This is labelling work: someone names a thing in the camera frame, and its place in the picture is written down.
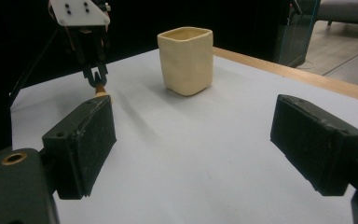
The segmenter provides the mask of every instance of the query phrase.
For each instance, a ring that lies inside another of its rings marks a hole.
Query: white bracket
[[[61,26],[108,25],[109,16],[91,0],[50,0]]]

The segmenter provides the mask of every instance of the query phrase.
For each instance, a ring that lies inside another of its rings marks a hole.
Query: cup rim
[[[170,38],[170,37],[166,36],[166,35],[181,31],[181,30],[202,31],[204,33],[200,34],[200,35],[193,36],[193,37],[191,37],[189,39],[175,39],[175,38]],[[212,32],[212,30],[210,30],[210,29],[199,28],[199,27],[194,27],[194,26],[182,26],[182,27],[179,27],[179,28],[175,28],[175,29],[160,33],[160,34],[158,34],[158,38],[163,38],[163,39],[167,39],[167,40],[171,40],[171,41],[177,41],[177,42],[185,42],[185,41],[189,41],[189,40],[192,40],[192,39],[196,39],[196,38],[200,38],[200,37],[209,35],[211,32]]]

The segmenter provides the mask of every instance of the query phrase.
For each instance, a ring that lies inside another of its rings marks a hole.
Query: dark background
[[[107,63],[156,49],[159,33],[181,26],[211,29],[215,47],[272,61],[289,8],[288,0],[107,2],[112,8]],[[57,26],[47,0],[0,1],[0,149],[11,144],[8,94]],[[62,35],[56,35],[24,87],[79,71],[75,55],[65,52]]]

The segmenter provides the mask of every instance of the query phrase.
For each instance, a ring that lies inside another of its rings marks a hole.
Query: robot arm
[[[107,35],[110,6],[104,0],[50,0],[48,11],[61,26],[65,34],[63,38],[68,43],[66,51],[76,55],[84,78],[94,88],[98,84],[105,85],[108,72],[104,61],[110,48]],[[94,47],[93,52],[85,53],[89,46]],[[95,76],[91,71],[93,64],[98,68]]]

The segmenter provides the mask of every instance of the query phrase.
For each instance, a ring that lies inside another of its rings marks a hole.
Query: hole
[[[22,158],[22,155],[13,155],[13,156],[11,156],[11,157],[9,157],[9,158],[7,158],[7,161],[10,161],[10,162],[13,162],[13,161],[18,161],[18,160],[20,160]]]
[[[13,154],[10,154],[6,156],[2,160],[3,165],[14,165],[16,163],[19,163],[27,158],[27,154],[25,152],[15,152]]]
[[[19,220],[14,220],[14,221],[11,221],[7,224],[23,224],[23,222],[19,221]]]
[[[63,137],[64,134],[63,134],[63,132],[58,132],[58,133],[56,133],[56,136],[57,136],[57,137]]]

